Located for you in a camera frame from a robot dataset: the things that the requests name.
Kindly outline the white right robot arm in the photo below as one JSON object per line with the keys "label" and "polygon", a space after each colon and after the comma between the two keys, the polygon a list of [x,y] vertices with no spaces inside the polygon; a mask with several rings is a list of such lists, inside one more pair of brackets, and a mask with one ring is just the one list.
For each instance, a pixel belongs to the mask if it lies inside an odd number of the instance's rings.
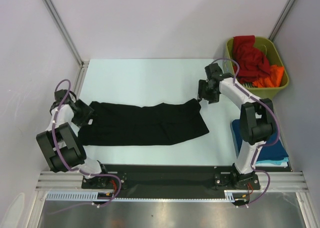
{"label": "white right robot arm", "polygon": [[242,189],[249,182],[247,174],[254,171],[261,148],[279,131],[273,102],[252,94],[231,77],[198,83],[198,100],[217,103],[220,95],[224,95],[240,110],[239,130],[243,142],[234,163],[237,172],[231,175],[230,182],[235,188]]}

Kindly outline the black t shirt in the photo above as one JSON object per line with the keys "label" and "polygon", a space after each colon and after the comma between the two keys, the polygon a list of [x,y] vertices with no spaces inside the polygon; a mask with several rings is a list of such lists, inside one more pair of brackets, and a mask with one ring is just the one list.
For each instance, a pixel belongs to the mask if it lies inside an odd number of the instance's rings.
{"label": "black t shirt", "polygon": [[81,127],[85,146],[169,146],[209,133],[196,99],[151,107],[92,102],[92,123]]}

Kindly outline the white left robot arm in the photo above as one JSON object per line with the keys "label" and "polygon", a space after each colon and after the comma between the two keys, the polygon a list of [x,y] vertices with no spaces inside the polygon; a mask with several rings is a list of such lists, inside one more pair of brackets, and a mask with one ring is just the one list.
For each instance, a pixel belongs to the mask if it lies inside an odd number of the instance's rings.
{"label": "white left robot arm", "polygon": [[85,178],[93,178],[100,188],[110,184],[110,175],[97,160],[89,158],[78,136],[71,127],[79,128],[90,120],[93,109],[80,99],[76,102],[65,102],[59,107],[54,102],[51,109],[51,120],[47,129],[36,136],[36,141],[52,172],[80,172]]}

